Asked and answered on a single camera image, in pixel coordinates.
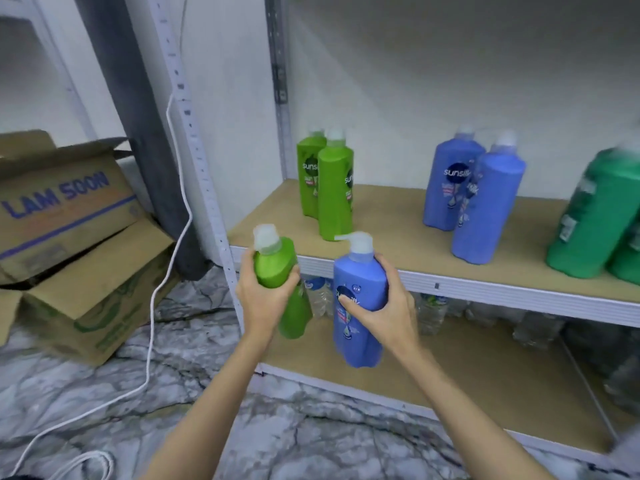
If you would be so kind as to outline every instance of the marble floor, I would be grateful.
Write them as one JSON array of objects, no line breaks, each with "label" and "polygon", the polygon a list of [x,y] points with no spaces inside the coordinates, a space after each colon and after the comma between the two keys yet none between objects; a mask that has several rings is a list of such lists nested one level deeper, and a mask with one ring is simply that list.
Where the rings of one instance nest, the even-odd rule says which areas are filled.
[{"label": "marble floor", "polygon": [[[224,275],[183,282],[158,309],[151,382],[140,395],[43,437],[20,473],[46,478],[92,449],[111,452],[121,480],[139,476],[164,436],[220,370],[239,339]],[[46,356],[14,330],[0,348],[0,477],[37,432],[144,382],[148,326],[98,369]],[[585,465],[533,452],[561,480]],[[100,478],[85,463],[70,479]],[[467,478],[436,422],[300,385],[254,376],[218,480]]]}]

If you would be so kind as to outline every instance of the green shampoo bottle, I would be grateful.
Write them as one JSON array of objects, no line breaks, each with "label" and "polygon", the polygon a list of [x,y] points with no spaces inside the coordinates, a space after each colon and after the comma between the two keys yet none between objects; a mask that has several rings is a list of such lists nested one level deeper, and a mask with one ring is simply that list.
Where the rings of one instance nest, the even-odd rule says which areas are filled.
[{"label": "green shampoo bottle", "polygon": [[589,163],[547,252],[576,278],[597,276],[640,208],[640,141],[603,150]]},{"label": "green shampoo bottle", "polygon": [[353,231],[353,150],[344,131],[333,129],[318,153],[318,224],[325,241]]},{"label": "green shampoo bottle", "polygon": [[[261,224],[253,229],[255,256],[253,268],[258,282],[265,288],[278,288],[287,281],[291,268],[298,263],[293,241],[280,237],[275,225]],[[278,330],[286,339],[298,339],[313,313],[307,291],[300,281],[289,298],[282,314]]]},{"label": "green shampoo bottle", "polygon": [[318,218],[318,152],[325,146],[324,129],[311,128],[296,147],[302,213],[314,219]]},{"label": "green shampoo bottle", "polygon": [[609,263],[617,278],[640,285],[640,213]]}]

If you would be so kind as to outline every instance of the person's right arm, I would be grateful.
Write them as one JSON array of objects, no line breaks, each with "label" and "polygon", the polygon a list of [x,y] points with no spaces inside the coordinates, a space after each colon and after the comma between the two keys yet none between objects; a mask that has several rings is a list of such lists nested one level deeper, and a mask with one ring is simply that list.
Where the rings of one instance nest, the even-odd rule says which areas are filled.
[{"label": "person's right arm", "polygon": [[415,304],[397,270],[376,255],[387,272],[387,305],[370,312],[340,297],[355,316],[409,372],[427,397],[474,480],[553,480],[503,428],[498,426],[440,368],[418,340]]}]

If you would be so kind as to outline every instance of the cardboard box flap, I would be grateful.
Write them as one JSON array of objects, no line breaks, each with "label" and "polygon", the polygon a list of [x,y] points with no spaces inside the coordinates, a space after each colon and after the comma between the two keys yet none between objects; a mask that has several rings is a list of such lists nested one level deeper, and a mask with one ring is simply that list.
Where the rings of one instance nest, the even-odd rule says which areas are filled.
[{"label": "cardboard box flap", "polygon": [[18,313],[21,291],[0,289],[0,345],[9,339],[9,331]]},{"label": "cardboard box flap", "polygon": [[0,158],[55,150],[56,144],[44,130],[0,134]]},{"label": "cardboard box flap", "polygon": [[141,219],[26,294],[78,319],[172,242],[153,222]]},{"label": "cardboard box flap", "polygon": [[124,137],[105,138],[48,151],[5,155],[0,158],[0,180],[17,177],[28,171],[52,168],[112,152],[126,140]]}]

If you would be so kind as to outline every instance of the black pole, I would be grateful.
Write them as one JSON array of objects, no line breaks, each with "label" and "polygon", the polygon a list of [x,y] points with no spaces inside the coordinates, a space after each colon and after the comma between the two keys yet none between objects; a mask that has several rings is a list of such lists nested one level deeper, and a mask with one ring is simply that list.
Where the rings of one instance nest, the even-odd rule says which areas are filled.
[{"label": "black pole", "polygon": [[[124,0],[76,0],[76,4],[156,216],[177,239],[187,222],[187,209],[127,5]],[[193,226],[182,241],[176,265],[188,280],[199,280],[209,267]]]}]

